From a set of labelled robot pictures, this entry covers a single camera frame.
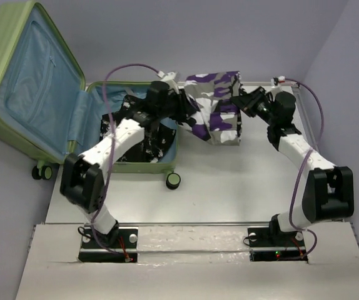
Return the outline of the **purple camouflage garment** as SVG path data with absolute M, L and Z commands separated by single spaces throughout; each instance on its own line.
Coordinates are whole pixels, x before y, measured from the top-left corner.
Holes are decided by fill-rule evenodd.
M 241 141 L 241 111 L 230 99 L 240 95 L 239 71 L 195 74 L 183 86 L 193 110 L 178 126 L 215 146 L 238 146 Z

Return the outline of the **black white tie-dye garment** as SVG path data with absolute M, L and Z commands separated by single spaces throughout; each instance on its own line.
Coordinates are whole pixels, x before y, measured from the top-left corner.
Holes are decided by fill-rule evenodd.
M 119 110 L 112 113 L 115 125 L 127 115 L 136 104 L 134 96 L 125 96 L 118 102 Z M 176 130 L 160 123 L 156 129 L 145 130 L 144 139 L 131 147 L 118 162 L 124 163 L 156 163 L 160 161 L 174 143 Z

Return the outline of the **green suitcase blue lining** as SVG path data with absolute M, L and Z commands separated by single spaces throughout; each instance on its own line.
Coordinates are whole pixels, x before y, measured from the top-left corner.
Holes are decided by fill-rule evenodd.
M 84 74 L 43 6 L 35 1 L 0 5 L 0 140 L 36 161 L 63 165 L 111 132 L 108 113 L 127 95 L 145 98 L 151 82 L 85 83 Z M 173 145 L 157 163 L 118 162 L 112 172 L 170 173 Z

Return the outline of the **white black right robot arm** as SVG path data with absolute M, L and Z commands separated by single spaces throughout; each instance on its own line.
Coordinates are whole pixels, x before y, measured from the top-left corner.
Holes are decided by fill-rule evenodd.
M 230 101 L 248 117 L 259 117 L 267 124 L 270 144 L 298 170 L 289 210 L 274 215 L 269 222 L 267 237 L 272 244 L 281 245 L 290 233 L 312 224 L 353 215 L 353 172 L 347 166 L 333 164 L 309 145 L 293 122 L 294 95 L 278 87 L 271 91 L 258 87 L 252 92 L 242 91 Z M 305 187 L 301 203 L 296 204 L 296 190 L 302 178 Z

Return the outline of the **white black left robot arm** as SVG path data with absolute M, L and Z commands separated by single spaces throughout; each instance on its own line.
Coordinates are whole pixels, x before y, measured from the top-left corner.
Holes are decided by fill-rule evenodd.
M 145 98 L 127 95 L 118 111 L 108 113 L 109 135 L 85 152 L 66 157 L 59 191 L 84 214 L 95 241 L 110 247 L 119 236 L 119 222 L 104 203 L 113 164 L 161 120 L 184 121 L 194 111 L 174 79 L 153 81 Z

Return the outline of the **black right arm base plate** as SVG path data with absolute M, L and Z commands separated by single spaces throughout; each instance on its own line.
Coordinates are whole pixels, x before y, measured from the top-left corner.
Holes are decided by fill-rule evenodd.
M 243 244 L 250 250 L 251 262 L 308 261 L 300 232 L 274 235 L 268 227 L 249 227 Z

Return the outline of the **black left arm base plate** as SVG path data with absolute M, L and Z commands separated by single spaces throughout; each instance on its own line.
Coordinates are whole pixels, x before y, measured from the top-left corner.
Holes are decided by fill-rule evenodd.
M 120 227 L 117 240 L 104 241 L 100 246 L 89 226 L 79 226 L 81 244 L 78 260 L 82 263 L 136 263 L 138 261 L 138 227 Z

